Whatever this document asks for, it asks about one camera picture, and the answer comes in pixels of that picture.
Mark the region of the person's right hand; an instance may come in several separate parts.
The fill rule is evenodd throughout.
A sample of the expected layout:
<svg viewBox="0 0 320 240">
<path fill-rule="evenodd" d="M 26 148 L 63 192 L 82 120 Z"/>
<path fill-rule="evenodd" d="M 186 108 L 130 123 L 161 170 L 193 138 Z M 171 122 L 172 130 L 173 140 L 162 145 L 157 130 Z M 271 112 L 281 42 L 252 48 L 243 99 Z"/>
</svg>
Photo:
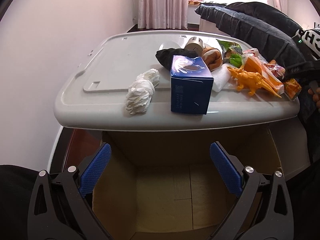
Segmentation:
<svg viewBox="0 0 320 240">
<path fill-rule="evenodd" d="M 313 101 L 316 103 L 318 109 L 320 109 L 320 87 L 316 81 L 311 81 L 308 93 L 312 96 Z"/>
</svg>

